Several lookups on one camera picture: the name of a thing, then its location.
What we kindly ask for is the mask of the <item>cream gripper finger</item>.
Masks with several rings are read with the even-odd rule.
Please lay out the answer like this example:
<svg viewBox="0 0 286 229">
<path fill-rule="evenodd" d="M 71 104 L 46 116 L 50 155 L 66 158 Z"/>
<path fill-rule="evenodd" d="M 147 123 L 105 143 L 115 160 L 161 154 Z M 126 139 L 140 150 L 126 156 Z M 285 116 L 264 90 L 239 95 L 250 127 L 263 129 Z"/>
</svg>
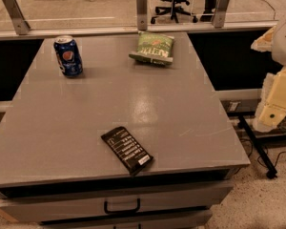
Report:
<svg viewBox="0 0 286 229">
<path fill-rule="evenodd" d="M 275 129 L 285 117 L 286 67 L 283 67 L 277 74 L 266 74 L 253 127 L 258 132 L 267 133 Z"/>
<path fill-rule="evenodd" d="M 268 29 L 259 36 L 251 45 L 251 49 L 257 52 L 270 52 L 272 50 L 272 41 L 275 27 Z"/>
</svg>

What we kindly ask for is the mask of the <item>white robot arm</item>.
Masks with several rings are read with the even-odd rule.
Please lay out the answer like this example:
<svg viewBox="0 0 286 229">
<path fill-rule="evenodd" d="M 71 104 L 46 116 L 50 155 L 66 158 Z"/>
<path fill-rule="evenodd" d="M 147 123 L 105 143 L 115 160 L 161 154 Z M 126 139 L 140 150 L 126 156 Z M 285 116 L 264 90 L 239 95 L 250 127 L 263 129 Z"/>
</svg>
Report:
<svg viewBox="0 0 286 229">
<path fill-rule="evenodd" d="M 282 65 L 278 73 L 266 74 L 261 100 L 255 111 L 254 129 L 267 133 L 275 129 L 286 117 L 286 14 L 275 26 L 258 37 L 251 49 L 270 52 L 272 59 Z"/>
</svg>

